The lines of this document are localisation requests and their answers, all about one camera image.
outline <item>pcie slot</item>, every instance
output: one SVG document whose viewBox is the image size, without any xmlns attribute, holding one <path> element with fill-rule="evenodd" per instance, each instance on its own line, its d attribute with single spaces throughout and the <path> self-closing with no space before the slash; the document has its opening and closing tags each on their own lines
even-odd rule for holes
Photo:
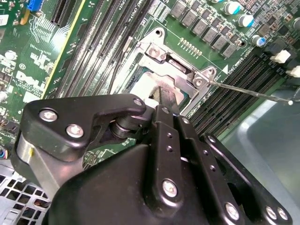
<svg viewBox="0 0 300 225">
<path fill-rule="evenodd" d="M 59 0 L 52 15 L 51 23 L 58 27 L 66 26 L 75 3 L 76 0 Z"/>
<path fill-rule="evenodd" d="M 259 64 L 255 66 L 253 68 L 254 72 L 253 74 L 251 74 L 251 76 L 247 76 L 247 75 L 243 76 L 243 78 L 240 78 L 240 80 L 235 85 L 239 86 L 240 88 L 255 90 L 255 86 L 251 85 L 251 82 L 261 73 L 261 71 L 264 68 L 265 68 L 265 64 Z M 261 78 L 258 77 L 257 79 L 255 79 L 255 82 L 259 82 L 260 79 Z M 212 103 L 213 105 L 207 107 L 208 110 L 206 111 L 206 113 L 204 113 L 202 117 L 197 120 L 197 127 L 204 127 L 203 124 L 208 124 L 209 121 L 213 120 L 215 117 L 218 117 L 216 116 L 216 114 L 217 115 L 220 114 L 227 107 L 227 105 L 230 104 L 233 100 L 234 100 L 234 105 L 237 104 L 235 98 L 238 95 L 238 92 L 231 91 L 231 90 L 224 90 L 222 88 L 220 89 L 221 89 L 220 94 L 222 94 L 222 92 L 224 94 L 218 101 L 218 104 L 216 105 L 215 103 Z"/>
<path fill-rule="evenodd" d="M 88 49 L 92 46 L 96 36 L 98 35 L 98 31 L 102 26 L 103 18 L 106 16 L 108 10 L 103 13 L 105 0 L 99 0 L 97 5 L 95 6 L 95 10 L 91 16 L 91 21 L 88 25 L 88 30 L 85 35 L 82 37 L 81 41 L 78 44 L 78 49 L 75 55 L 72 58 L 72 62 L 68 66 L 64 78 L 59 86 L 55 96 L 56 97 L 67 97 L 71 91 L 72 84 L 78 79 L 80 76 L 78 74 L 78 70 L 84 63 L 86 55 L 88 54 Z M 111 6 L 114 1 L 109 1 L 109 5 L 107 8 Z"/>
<path fill-rule="evenodd" d="M 127 38 L 129 36 L 133 37 L 133 35 L 136 33 L 138 27 L 142 23 L 142 20 L 144 19 L 144 17 L 147 15 L 153 2 L 154 2 L 154 0 L 147 0 L 144 4 L 143 8 L 140 10 L 140 12 L 136 13 L 137 17 L 135 19 L 133 19 L 133 21 L 135 21 L 135 23 L 131 23 L 129 25 L 129 28 L 124 32 L 122 40 L 120 41 L 120 44 L 118 45 L 117 49 L 112 54 L 112 57 L 110 58 L 107 67 L 109 67 L 109 65 L 112 65 L 114 62 L 118 61 L 119 57 L 121 57 L 122 49 L 123 49 L 123 46 L 125 45 L 125 43 L 127 42 Z M 103 88 L 107 79 L 108 79 L 108 77 L 104 77 L 100 82 L 98 82 L 97 87 L 93 91 L 93 95 L 98 94 L 99 90 L 101 90 Z"/>
<path fill-rule="evenodd" d="M 245 86 L 245 88 L 258 92 L 262 91 L 262 88 L 265 85 L 264 83 L 268 83 L 270 75 L 273 74 L 273 71 L 269 68 L 266 68 L 265 72 L 259 71 L 259 73 L 262 73 L 261 76 L 257 79 L 252 80 L 252 83 Z M 235 111 L 236 108 L 245 106 L 245 104 L 247 103 L 245 102 L 245 99 L 248 98 L 249 95 L 232 90 L 230 90 L 230 93 L 231 99 L 224 99 L 220 104 L 222 105 L 221 108 L 211 109 L 213 112 L 215 112 L 214 116 L 208 115 L 202 120 L 202 123 L 196 126 L 198 133 L 201 133 L 207 126 L 211 128 L 212 126 L 214 126 L 214 124 L 219 123 L 220 119 L 222 119 L 222 121 L 225 121 L 229 117 L 229 115 L 232 116 L 232 112 Z"/>
<path fill-rule="evenodd" d="M 254 65 L 257 61 L 259 60 L 259 57 L 255 55 L 250 55 L 248 58 L 244 60 L 245 65 Z M 242 67 L 242 68 L 237 68 L 237 70 L 229 76 L 229 78 L 224 82 L 225 84 L 232 85 L 232 86 L 237 86 L 238 81 L 241 80 L 245 74 L 248 71 L 248 67 Z M 198 109 L 198 111 L 194 114 L 194 116 L 191 118 L 191 122 L 195 123 L 196 121 L 201 120 L 201 118 L 206 114 L 207 108 L 212 108 L 214 105 L 216 105 L 222 98 L 223 96 L 228 93 L 229 90 L 222 89 L 222 88 L 217 88 L 213 95 Z"/>
</svg>

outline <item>blue connector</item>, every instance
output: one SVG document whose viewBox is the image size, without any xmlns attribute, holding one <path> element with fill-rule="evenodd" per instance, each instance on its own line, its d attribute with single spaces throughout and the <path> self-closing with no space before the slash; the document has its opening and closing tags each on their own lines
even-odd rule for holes
<svg viewBox="0 0 300 225">
<path fill-rule="evenodd" d="M 27 9 L 30 11 L 39 11 L 42 6 L 43 0 L 30 0 Z"/>
</svg>

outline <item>green circuit board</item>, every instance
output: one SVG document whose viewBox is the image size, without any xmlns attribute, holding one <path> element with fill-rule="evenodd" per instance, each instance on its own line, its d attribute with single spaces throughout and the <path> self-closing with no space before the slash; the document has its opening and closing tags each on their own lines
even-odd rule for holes
<svg viewBox="0 0 300 225">
<path fill-rule="evenodd" d="M 25 17 L 28 0 L 0 3 L 0 70 L 7 79 L 0 84 L 8 96 L 0 103 L 0 115 L 1 120 L 12 122 L 13 126 L 18 126 L 27 102 L 106 94 L 116 62 L 115 54 L 122 40 L 127 39 L 124 27 L 129 22 L 122 21 L 127 15 L 133 27 L 137 27 L 123 63 L 139 40 L 157 27 L 166 33 L 164 44 L 195 68 L 202 70 L 214 66 L 218 82 L 228 78 L 252 52 L 254 35 L 264 37 L 268 43 L 281 41 L 295 55 L 300 53 L 299 31 L 293 28 L 295 18 L 300 16 L 300 0 L 239 0 L 241 9 L 236 15 L 224 13 L 226 0 L 219 3 L 207 0 L 77 0 L 68 23 L 61 28 L 51 23 L 57 2 L 45 0 L 40 10 L 30 13 L 24 25 L 21 20 Z M 139 11 L 147 4 L 148 13 L 138 20 Z M 174 16 L 178 4 L 184 8 Z M 110 17 L 108 11 L 112 10 L 115 13 Z M 195 19 L 186 25 L 190 12 Z M 251 27 L 238 26 L 237 20 L 243 14 L 253 15 Z M 200 20 L 207 27 L 203 34 L 197 35 L 193 29 Z M 100 36 L 95 35 L 97 26 L 105 28 Z M 225 39 L 222 49 L 215 48 L 215 41 L 210 42 L 211 37 L 206 36 L 209 30 L 214 30 L 217 38 Z M 229 46 L 234 51 L 226 53 Z M 120 86 L 127 79 L 122 77 Z M 213 91 L 214 88 L 207 93 L 206 99 Z M 202 102 L 199 101 L 194 112 Z M 15 136 L 16 133 L 8 132 L 5 127 L 0 129 L 2 144 L 13 143 Z"/>
<path fill-rule="evenodd" d="M 85 5 L 85 16 L 79 17 L 78 12 L 84 2 L 76 2 L 69 22 L 63 28 L 50 22 L 57 1 L 44 1 L 39 11 L 30 12 L 24 25 L 20 21 L 26 13 L 27 1 L 0 3 L 0 75 L 7 79 L 0 79 L 0 85 L 8 97 L 0 103 L 2 123 L 19 124 L 25 104 L 42 98 L 55 63 L 69 39 L 73 21 L 86 21 L 90 17 L 89 12 L 93 11 L 93 1 L 89 1 Z M 16 132 L 7 132 L 5 126 L 0 129 L 2 144 L 13 143 L 15 136 Z"/>
<path fill-rule="evenodd" d="M 175 4 L 182 2 L 185 5 L 184 11 L 178 18 L 174 18 L 171 15 L 172 9 Z M 197 10 L 193 11 L 193 5 L 195 2 L 199 2 Z M 199 70 L 206 68 L 207 66 L 214 66 L 217 68 L 217 81 L 224 80 L 232 71 L 243 61 L 246 55 L 248 55 L 254 45 L 251 43 L 251 38 L 254 35 L 264 36 L 267 42 L 273 42 L 277 39 L 283 40 L 287 46 L 294 51 L 296 54 L 299 54 L 299 50 L 293 46 L 297 39 L 299 38 L 299 32 L 292 28 L 293 18 L 298 12 L 298 5 L 293 4 L 294 6 L 287 6 L 285 1 L 250 1 L 246 3 L 240 1 L 242 4 L 241 11 L 236 15 L 226 15 L 223 12 L 224 5 L 227 1 L 220 3 L 212 3 L 210 1 L 178 1 L 178 0 L 156 0 L 153 2 L 149 13 L 146 15 L 142 24 L 137 29 L 135 33 L 135 41 L 132 42 L 132 46 L 135 46 L 136 43 L 144 37 L 147 33 L 153 30 L 156 27 L 162 27 L 166 31 L 165 44 L 180 55 L 183 59 L 188 61 L 190 64 L 198 68 Z M 183 20 L 185 15 L 193 11 L 197 13 L 197 17 L 201 18 L 201 14 L 209 11 L 210 14 L 205 20 L 208 24 L 208 28 L 212 28 L 218 32 L 219 35 L 222 35 L 228 44 L 234 45 L 235 51 L 229 57 L 224 56 L 221 51 L 215 50 L 209 43 L 206 43 L 203 40 L 203 37 L 199 37 L 192 32 L 193 25 L 186 27 L 183 25 Z M 237 20 L 242 14 L 253 15 L 255 22 L 250 28 L 242 28 L 237 25 Z M 214 20 L 218 18 L 220 23 L 218 26 L 212 26 Z M 267 28 L 264 26 L 266 23 L 270 23 Z M 285 26 L 288 28 L 288 31 L 282 33 L 280 28 Z M 222 34 L 222 29 L 229 27 L 230 31 L 226 34 Z M 63 57 L 60 61 L 60 66 L 53 73 L 53 80 L 62 77 L 65 75 L 67 68 L 61 69 L 64 62 L 70 58 L 68 49 L 63 53 Z M 81 62 L 82 59 L 77 59 L 77 64 Z M 79 96 L 81 89 L 84 87 L 88 76 L 86 76 L 88 71 L 93 70 L 93 65 L 89 62 L 88 66 L 84 70 L 84 75 L 81 76 L 81 79 L 78 80 L 78 84 L 75 88 L 72 89 L 72 94 L 70 96 Z M 103 85 L 103 88 L 95 93 L 95 86 L 99 82 L 106 82 L 107 78 L 111 72 L 111 67 L 108 64 L 102 63 L 102 67 L 99 68 L 101 73 L 95 74 L 93 82 L 88 87 L 88 90 L 85 91 L 85 95 L 90 94 L 105 94 L 106 86 Z M 61 92 L 58 93 L 59 97 L 66 96 L 65 90 L 70 88 L 74 80 L 74 69 L 70 68 L 68 71 L 71 76 L 70 79 L 67 79 L 65 83 L 62 84 Z M 46 96 L 53 93 L 61 84 L 50 83 L 49 88 L 46 91 Z"/>
</svg>

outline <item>ram slot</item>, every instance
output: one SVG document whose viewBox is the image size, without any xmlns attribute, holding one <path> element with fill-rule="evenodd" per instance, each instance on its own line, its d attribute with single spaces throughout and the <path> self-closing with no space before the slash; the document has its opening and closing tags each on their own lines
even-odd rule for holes
<svg viewBox="0 0 300 225">
<path fill-rule="evenodd" d="M 269 61 L 262 58 L 260 50 L 255 49 L 225 83 L 265 93 L 282 77 L 277 72 L 280 67 L 270 67 Z M 256 100 L 247 94 L 217 88 L 190 119 L 198 134 L 213 132 L 219 135 Z"/>
<path fill-rule="evenodd" d="M 108 62 L 108 66 L 113 65 L 116 61 L 118 61 L 118 58 L 122 54 L 123 47 L 125 43 L 127 42 L 127 39 L 129 36 L 132 36 L 136 33 L 137 29 L 139 28 L 140 24 L 142 23 L 142 20 L 146 17 L 152 3 L 154 0 L 146 0 L 144 6 L 139 10 L 138 13 L 136 13 L 136 17 L 132 20 L 132 22 L 129 24 L 128 29 L 125 30 L 122 40 L 120 41 L 120 44 L 118 45 L 117 49 L 113 52 L 112 57 L 110 58 Z M 107 84 L 108 76 L 102 77 L 100 81 L 98 81 L 96 88 L 94 89 L 92 95 L 96 95 L 99 93 L 101 89 L 104 88 L 104 86 Z"/>
<path fill-rule="evenodd" d="M 87 59 L 85 60 L 86 63 L 81 66 L 80 70 L 78 71 L 78 77 L 73 82 L 73 85 L 71 86 L 72 92 L 69 94 L 69 96 L 81 96 L 82 93 L 80 93 L 82 90 L 84 91 L 89 85 L 87 83 L 90 79 L 95 76 L 95 67 L 97 67 L 101 62 L 99 60 L 98 53 L 105 45 L 105 40 L 107 40 L 108 37 L 111 36 L 111 30 L 113 30 L 117 25 L 121 26 L 119 24 L 120 18 L 123 16 L 127 4 L 130 4 L 130 1 L 126 1 L 123 5 L 121 10 L 120 5 L 122 1 L 118 0 L 115 1 L 111 7 L 107 10 L 107 16 L 105 16 L 103 20 L 103 24 L 99 31 L 97 32 L 97 35 L 95 36 L 95 40 L 93 41 L 91 48 L 90 48 L 90 54 L 88 55 Z M 108 36 L 103 40 L 104 34 L 108 33 Z"/>
</svg>

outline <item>capacitor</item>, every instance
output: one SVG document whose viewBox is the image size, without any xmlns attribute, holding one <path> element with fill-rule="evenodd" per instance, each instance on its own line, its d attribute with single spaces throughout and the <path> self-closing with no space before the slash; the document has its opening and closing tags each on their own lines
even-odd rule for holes
<svg viewBox="0 0 300 225">
<path fill-rule="evenodd" d="M 238 18 L 238 24 L 241 27 L 251 27 L 253 23 L 254 17 L 252 15 L 244 14 Z"/>
<path fill-rule="evenodd" d="M 222 2 L 224 0 L 210 0 L 212 3 L 219 3 L 219 2 Z"/>
<path fill-rule="evenodd" d="M 7 99 L 8 95 L 4 91 L 0 91 L 0 103 Z"/>
<path fill-rule="evenodd" d="M 235 15 L 240 11 L 240 3 L 236 1 L 230 1 L 225 4 L 224 6 L 224 12 L 227 15 Z"/>
<path fill-rule="evenodd" d="M 257 47 L 263 47 L 266 45 L 266 39 L 259 35 L 254 35 L 251 39 L 252 43 Z"/>
<path fill-rule="evenodd" d="M 296 29 L 296 30 L 300 30 L 300 17 L 296 18 L 294 23 L 292 24 L 292 26 Z"/>
</svg>

